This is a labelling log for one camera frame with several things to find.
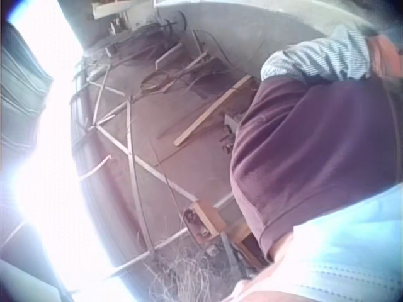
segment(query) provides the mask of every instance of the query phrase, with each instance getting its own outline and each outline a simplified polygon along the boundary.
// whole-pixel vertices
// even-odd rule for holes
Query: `person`
[[[401,44],[343,26],[274,53],[236,133],[231,186],[274,262],[224,301],[398,301]]]

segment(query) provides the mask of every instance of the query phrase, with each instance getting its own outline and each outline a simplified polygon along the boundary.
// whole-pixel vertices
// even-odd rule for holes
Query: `striped sleeve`
[[[262,81],[271,76],[290,76],[302,82],[312,77],[328,81],[361,79],[370,75],[370,53],[358,31],[338,26],[328,38],[302,42],[275,52],[263,64]]]

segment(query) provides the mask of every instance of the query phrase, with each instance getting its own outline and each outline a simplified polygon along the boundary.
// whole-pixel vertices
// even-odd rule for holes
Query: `maroon shirt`
[[[382,82],[263,81],[237,131],[234,196],[264,255],[293,227],[397,182],[397,142]]]

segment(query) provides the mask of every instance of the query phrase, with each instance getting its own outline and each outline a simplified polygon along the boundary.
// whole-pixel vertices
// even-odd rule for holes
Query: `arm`
[[[329,38],[302,42],[275,52],[263,64],[262,81],[271,76],[290,76],[302,82],[313,77],[328,81],[361,79],[370,74],[370,52],[358,31],[338,26]]]

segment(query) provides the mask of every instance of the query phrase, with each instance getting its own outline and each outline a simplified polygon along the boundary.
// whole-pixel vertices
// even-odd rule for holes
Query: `maroon t-shirt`
[[[263,81],[237,131],[234,196],[267,255],[293,227],[397,182],[397,141],[382,82]]]

